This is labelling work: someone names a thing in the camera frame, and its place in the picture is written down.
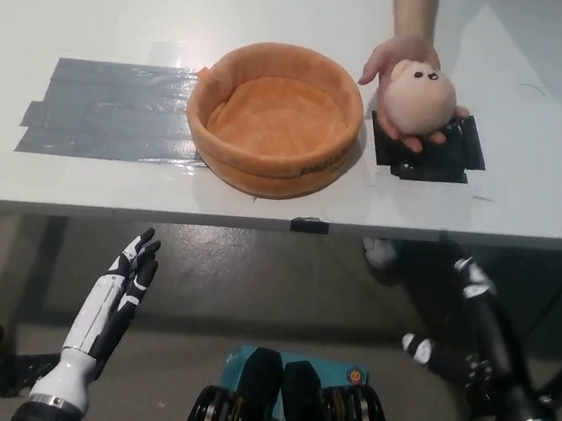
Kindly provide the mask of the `white and black robot left hand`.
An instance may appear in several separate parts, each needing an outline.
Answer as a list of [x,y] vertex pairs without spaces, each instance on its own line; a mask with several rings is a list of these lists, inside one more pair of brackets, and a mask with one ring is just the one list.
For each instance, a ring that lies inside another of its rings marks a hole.
[[161,243],[150,228],[118,254],[93,285],[65,338],[59,363],[29,393],[32,402],[80,417],[89,406],[89,387],[123,335],[156,275]]

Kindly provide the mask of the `bare person hand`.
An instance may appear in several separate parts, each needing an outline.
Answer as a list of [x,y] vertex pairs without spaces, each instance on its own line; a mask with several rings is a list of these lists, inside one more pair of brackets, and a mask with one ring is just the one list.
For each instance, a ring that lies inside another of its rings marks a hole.
[[442,144],[442,128],[468,110],[457,103],[456,89],[441,71],[432,42],[424,36],[398,35],[377,46],[363,67],[361,85],[377,80],[376,119],[392,139],[413,153],[423,141]]

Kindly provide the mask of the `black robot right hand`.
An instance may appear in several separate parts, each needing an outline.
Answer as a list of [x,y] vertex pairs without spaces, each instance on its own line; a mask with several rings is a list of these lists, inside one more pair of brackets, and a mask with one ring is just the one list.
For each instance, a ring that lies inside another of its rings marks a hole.
[[479,347],[466,358],[428,338],[406,334],[402,348],[422,367],[462,387],[475,416],[495,421],[556,421],[532,386],[524,351],[494,282],[458,245],[451,267]]

